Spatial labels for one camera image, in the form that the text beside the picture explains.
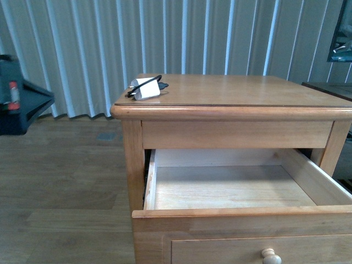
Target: vertical blind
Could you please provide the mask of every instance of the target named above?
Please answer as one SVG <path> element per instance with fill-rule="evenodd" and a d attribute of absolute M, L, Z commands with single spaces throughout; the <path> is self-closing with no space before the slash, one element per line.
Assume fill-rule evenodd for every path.
<path fill-rule="evenodd" d="M 54 92 L 54 117 L 110 116 L 138 73 L 345 83 L 351 64 L 326 62 L 342 1 L 0 0 L 0 53 Z"/>

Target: tabletop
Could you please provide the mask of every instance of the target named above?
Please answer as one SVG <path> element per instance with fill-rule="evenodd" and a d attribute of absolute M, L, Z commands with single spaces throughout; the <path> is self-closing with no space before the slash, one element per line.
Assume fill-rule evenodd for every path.
<path fill-rule="evenodd" d="M 161 81 L 169 86 L 158 97 L 136 101 L 124 92 L 112 106 L 112 116 L 352 119 L 352 102 L 274 76 L 164 74 Z"/>

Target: wooden panel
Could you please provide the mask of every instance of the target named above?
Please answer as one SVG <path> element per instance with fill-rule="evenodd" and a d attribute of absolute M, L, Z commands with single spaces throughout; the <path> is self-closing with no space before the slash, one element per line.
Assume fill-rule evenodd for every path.
<path fill-rule="evenodd" d="M 352 235 L 172 241 L 172 264 L 261 263 L 272 248 L 284 264 L 350 263 Z"/>
<path fill-rule="evenodd" d="M 320 167 L 330 176 L 334 173 L 351 121 L 335 121 L 321 159 Z"/>
<path fill-rule="evenodd" d="M 352 206 L 134 211 L 136 263 L 170 263 L 171 240 L 352 234 L 351 217 Z"/>
<path fill-rule="evenodd" d="M 281 165 L 279 149 L 158 149 L 158 167 Z"/>
<path fill-rule="evenodd" d="M 352 195 L 298 151 L 286 150 L 282 166 L 317 205 L 352 205 Z"/>
<path fill-rule="evenodd" d="M 146 194 L 144 202 L 144 210 L 154 209 L 155 204 L 155 192 L 156 192 L 156 181 L 157 181 L 157 161 L 156 161 L 156 150 L 152 150 L 148 169 L 148 180 L 146 184 Z"/>
<path fill-rule="evenodd" d="M 140 121 L 121 122 L 125 148 L 128 197 L 131 213 L 143 208 L 144 193 L 144 150 Z"/>
<path fill-rule="evenodd" d="M 319 148 L 331 122 L 152 122 L 143 126 L 145 149 Z"/>

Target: black cable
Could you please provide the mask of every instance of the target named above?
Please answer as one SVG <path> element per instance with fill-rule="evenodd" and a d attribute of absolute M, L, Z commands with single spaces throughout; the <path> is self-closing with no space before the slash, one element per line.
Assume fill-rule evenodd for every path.
<path fill-rule="evenodd" d="M 139 89 L 140 87 L 142 87 L 143 85 L 146 85 L 146 84 L 148 84 L 148 83 L 150 83 L 150 82 L 152 82 L 152 81 L 157 81 L 158 83 L 159 83 L 159 81 L 161 80 L 161 78 L 162 78 L 162 76 L 161 75 L 158 75 L 158 76 L 156 76 L 156 77 L 154 77 L 154 78 L 152 78 L 152 79 L 150 79 L 150 80 L 148 80 L 148 81 L 145 81 L 145 82 L 143 82 L 142 84 L 140 84 L 140 85 L 137 85 L 137 86 L 135 86 L 131 91 L 129 91 L 129 92 L 127 92 L 127 94 L 125 95 L 125 97 L 133 97 L 134 96 L 134 92 L 137 90 L 137 89 Z"/>

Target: black object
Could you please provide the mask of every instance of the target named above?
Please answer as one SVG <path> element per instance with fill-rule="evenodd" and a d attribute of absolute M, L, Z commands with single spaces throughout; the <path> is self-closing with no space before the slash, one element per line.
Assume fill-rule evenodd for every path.
<path fill-rule="evenodd" d="M 54 103 L 54 94 L 25 80 L 19 61 L 0 55 L 0 135 L 24 135 Z"/>
<path fill-rule="evenodd" d="M 168 85 L 168 84 L 165 84 L 165 83 L 163 83 L 163 82 L 160 82 L 161 78 L 162 78 L 162 76 L 161 76 L 161 75 L 158 75 L 158 76 L 156 76 L 156 77 L 154 77 L 154 78 L 152 78 L 152 79 L 150 79 L 150 80 L 148 80 L 148 81 L 143 82 L 142 84 L 140 84 L 140 85 L 138 85 L 138 86 L 133 87 L 133 89 L 132 89 L 131 91 L 129 91 L 129 92 L 127 92 L 127 93 L 125 94 L 125 97 L 128 97 L 128 98 L 129 98 L 129 97 L 133 97 L 133 96 L 136 94 L 135 91 L 136 91 L 137 89 L 139 89 L 139 88 L 142 87 L 143 85 L 146 85 L 146 84 L 148 84 L 148 83 L 150 83 L 150 82 L 152 82 L 152 81 L 155 81 L 155 80 L 158 82 L 159 90 L 165 89 L 165 88 L 168 87 L 169 85 Z"/>

